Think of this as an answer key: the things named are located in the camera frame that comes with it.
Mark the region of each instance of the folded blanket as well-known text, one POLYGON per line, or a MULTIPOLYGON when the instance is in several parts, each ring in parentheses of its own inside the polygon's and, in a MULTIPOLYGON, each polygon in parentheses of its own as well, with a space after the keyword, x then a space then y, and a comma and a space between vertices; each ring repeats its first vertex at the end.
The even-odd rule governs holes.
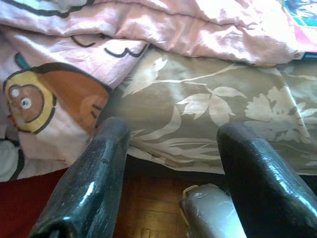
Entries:
MULTIPOLYGON (((3 110, 18 129, 24 164, 71 165, 148 43, 250 64, 285 63, 295 52, 275 0, 0 0, 0 8, 3 110)), ((10 165, 0 180, 17 178, 18 161, 10 165)))

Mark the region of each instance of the wooden floor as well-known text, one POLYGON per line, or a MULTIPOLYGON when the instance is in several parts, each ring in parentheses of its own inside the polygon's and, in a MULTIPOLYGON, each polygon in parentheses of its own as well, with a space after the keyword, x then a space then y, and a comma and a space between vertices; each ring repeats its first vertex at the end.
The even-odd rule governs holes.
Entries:
POLYGON ((183 190, 194 182, 126 177, 114 238, 186 238, 180 215, 183 190))

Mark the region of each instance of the mattress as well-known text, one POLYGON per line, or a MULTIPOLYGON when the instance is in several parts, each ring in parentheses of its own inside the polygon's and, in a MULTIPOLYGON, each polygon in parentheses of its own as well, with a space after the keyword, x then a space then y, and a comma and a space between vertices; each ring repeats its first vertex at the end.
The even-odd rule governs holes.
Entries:
POLYGON ((128 154, 179 171, 223 173, 218 128, 241 121, 296 172, 317 175, 317 62, 276 67, 187 58, 152 47, 101 119, 132 129, 128 154))

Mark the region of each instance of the red carpet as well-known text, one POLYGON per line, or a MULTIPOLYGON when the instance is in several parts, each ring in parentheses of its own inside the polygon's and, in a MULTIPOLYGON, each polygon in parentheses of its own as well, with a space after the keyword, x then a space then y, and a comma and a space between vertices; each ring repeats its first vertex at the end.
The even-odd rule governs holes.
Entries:
POLYGON ((26 238, 66 170, 0 182, 0 238, 26 238))

